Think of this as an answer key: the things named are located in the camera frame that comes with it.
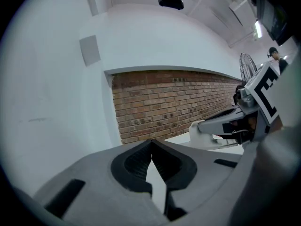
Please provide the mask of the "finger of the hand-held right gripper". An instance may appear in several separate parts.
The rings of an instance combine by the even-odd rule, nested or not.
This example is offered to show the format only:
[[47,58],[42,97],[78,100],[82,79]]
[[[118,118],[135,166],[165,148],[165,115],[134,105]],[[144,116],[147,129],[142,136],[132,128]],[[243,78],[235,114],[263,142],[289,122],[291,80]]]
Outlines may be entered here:
[[189,127],[189,147],[194,148],[228,148],[238,145],[235,139],[224,139],[221,136],[200,132],[198,124],[204,121],[194,121]]

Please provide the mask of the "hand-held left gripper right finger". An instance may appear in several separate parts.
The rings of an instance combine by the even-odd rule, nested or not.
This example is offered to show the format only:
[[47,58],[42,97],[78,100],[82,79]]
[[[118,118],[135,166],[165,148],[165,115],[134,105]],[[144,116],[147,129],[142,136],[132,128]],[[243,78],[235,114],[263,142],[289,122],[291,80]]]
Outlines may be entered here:
[[165,186],[154,226],[229,226],[236,195],[224,192],[240,155],[152,140],[152,162]]

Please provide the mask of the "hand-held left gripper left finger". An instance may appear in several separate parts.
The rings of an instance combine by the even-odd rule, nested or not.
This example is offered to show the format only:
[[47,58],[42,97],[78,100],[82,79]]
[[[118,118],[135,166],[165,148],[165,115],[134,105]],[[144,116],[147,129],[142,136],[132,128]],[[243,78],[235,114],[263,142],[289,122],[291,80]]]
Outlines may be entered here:
[[89,154],[47,181],[34,195],[43,207],[73,179],[85,184],[62,220],[75,226],[161,226],[168,219],[149,193],[125,189],[111,173],[113,159],[138,142]]

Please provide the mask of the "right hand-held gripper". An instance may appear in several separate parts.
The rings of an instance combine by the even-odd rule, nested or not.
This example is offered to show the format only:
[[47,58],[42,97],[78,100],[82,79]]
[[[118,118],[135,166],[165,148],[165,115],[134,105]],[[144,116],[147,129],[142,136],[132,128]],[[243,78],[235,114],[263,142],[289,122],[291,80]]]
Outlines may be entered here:
[[[301,124],[301,54],[298,53],[292,63],[278,74],[265,65],[256,72],[243,89],[242,94],[251,95],[259,107],[257,118],[251,116],[248,125],[254,127],[252,141],[262,140],[268,133],[292,128]],[[197,127],[201,133],[230,135],[238,127],[231,122],[243,118],[240,108],[224,110]]]

